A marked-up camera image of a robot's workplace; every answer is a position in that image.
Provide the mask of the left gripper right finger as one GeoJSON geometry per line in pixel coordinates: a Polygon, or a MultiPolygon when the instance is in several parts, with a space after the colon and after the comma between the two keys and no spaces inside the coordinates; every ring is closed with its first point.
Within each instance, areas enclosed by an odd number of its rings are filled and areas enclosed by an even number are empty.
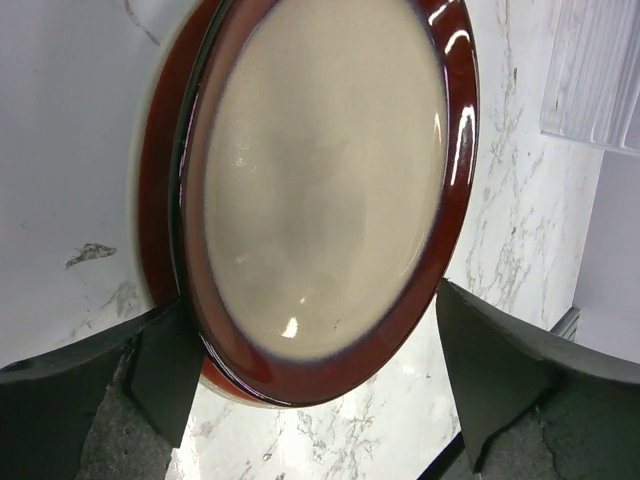
{"type": "Polygon", "coordinates": [[[528,324],[447,280],[436,314],[473,473],[638,478],[638,364],[528,324]]]}

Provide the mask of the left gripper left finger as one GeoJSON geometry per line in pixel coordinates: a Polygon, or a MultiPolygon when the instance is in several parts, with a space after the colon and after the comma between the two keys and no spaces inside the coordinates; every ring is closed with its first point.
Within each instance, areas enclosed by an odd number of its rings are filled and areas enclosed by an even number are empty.
{"type": "Polygon", "coordinates": [[[2,368],[2,478],[164,478],[203,360],[176,301],[2,368]]]}

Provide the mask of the red and teal floral plate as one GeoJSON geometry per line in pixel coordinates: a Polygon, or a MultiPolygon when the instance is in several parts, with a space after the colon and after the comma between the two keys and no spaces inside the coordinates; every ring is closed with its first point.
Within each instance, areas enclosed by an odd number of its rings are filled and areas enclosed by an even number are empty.
{"type": "Polygon", "coordinates": [[[176,314],[179,347],[203,358],[203,382],[248,405],[277,402],[237,377],[215,351],[203,302],[192,295],[185,255],[183,187],[189,180],[192,121],[209,79],[223,80],[232,58],[227,39],[242,43],[274,7],[272,1],[200,1],[178,27],[152,85],[134,185],[134,218],[140,271],[151,300],[176,314]]]}

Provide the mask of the dark red plate front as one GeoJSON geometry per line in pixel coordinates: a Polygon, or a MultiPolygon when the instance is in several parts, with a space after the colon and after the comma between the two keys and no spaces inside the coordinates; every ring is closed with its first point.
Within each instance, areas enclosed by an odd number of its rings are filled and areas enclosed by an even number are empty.
{"type": "Polygon", "coordinates": [[[215,367],[305,407],[373,376],[451,259],[478,146],[462,1],[224,1],[169,184],[176,283],[215,367]]]}

